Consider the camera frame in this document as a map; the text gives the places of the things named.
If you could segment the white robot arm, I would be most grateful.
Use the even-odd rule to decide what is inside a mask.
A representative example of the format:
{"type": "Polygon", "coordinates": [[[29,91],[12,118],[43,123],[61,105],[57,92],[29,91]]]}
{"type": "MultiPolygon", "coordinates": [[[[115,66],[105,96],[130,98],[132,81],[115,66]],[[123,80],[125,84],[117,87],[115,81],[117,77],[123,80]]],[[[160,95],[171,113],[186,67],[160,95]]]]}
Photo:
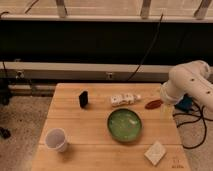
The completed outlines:
{"type": "Polygon", "coordinates": [[[210,66],[202,60],[172,67],[169,79],[161,85],[161,100],[165,104],[176,105],[188,94],[213,112],[213,84],[208,81],[210,74],[210,66]]]}

